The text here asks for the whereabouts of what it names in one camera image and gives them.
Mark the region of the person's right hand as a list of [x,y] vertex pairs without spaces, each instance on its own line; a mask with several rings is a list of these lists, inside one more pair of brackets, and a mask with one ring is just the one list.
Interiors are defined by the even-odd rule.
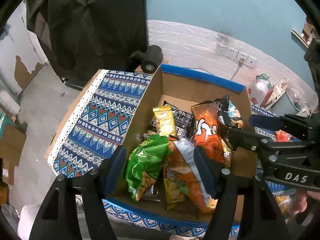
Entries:
[[297,190],[296,191],[296,200],[292,204],[292,213],[294,215],[304,212],[307,208],[307,198],[311,197],[315,200],[320,199],[320,193],[319,192],[312,192],[312,191],[303,191],[303,190]]

